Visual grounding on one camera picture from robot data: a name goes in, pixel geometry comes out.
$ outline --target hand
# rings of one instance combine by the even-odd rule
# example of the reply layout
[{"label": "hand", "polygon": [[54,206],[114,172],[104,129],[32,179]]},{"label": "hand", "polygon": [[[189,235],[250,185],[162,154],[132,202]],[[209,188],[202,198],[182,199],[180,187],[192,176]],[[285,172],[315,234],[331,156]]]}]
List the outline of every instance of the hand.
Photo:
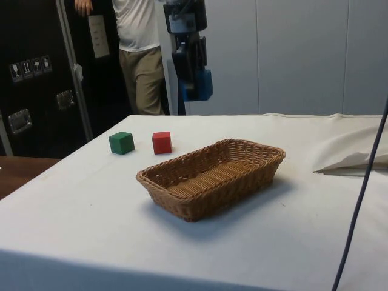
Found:
[{"label": "hand", "polygon": [[93,11],[92,0],[74,0],[74,9],[81,16],[89,16]]}]

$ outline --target khaki pants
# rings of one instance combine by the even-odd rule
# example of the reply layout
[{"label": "khaki pants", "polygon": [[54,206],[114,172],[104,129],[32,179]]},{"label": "khaki pants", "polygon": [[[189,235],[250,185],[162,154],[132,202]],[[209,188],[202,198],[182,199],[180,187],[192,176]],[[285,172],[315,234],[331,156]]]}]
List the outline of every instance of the khaki pants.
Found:
[{"label": "khaki pants", "polygon": [[120,64],[133,113],[163,115],[160,90],[164,72],[160,47],[143,52],[120,50]]}]

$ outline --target person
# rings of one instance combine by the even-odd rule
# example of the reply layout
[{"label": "person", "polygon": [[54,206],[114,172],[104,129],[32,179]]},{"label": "person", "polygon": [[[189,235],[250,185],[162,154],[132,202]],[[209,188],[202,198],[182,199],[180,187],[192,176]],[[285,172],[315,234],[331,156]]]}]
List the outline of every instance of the person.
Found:
[{"label": "person", "polygon": [[[162,53],[154,0],[112,0],[120,38],[120,65],[134,114],[163,115]],[[92,0],[75,0],[81,16],[93,11]]]}]

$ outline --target brown wooden surface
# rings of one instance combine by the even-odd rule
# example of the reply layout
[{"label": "brown wooden surface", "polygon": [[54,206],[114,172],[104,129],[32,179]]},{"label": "brown wooden surface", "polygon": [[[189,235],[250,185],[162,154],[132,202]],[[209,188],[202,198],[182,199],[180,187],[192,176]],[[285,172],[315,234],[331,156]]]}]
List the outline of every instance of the brown wooden surface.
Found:
[{"label": "brown wooden surface", "polygon": [[59,161],[60,159],[0,156],[0,200]]}]

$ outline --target white wall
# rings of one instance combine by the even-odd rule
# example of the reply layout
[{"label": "white wall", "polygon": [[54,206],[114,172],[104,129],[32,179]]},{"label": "white wall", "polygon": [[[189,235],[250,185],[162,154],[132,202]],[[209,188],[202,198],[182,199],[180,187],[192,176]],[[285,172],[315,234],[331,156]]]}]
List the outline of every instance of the white wall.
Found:
[{"label": "white wall", "polygon": [[348,0],[258,0],[260,113],[342,112]]},{"label": "white wall", "polygon": [[382,114],[388,94],[388,1],[351,0],[344,113]]},{"label": "white wall", "polygon": [[[388,93],[386,0],[207,0],[206,9],[215,93],[187,104],[188,114],[381,113]],[[176,107],[170,36],[162,9],[158,15]]]}]

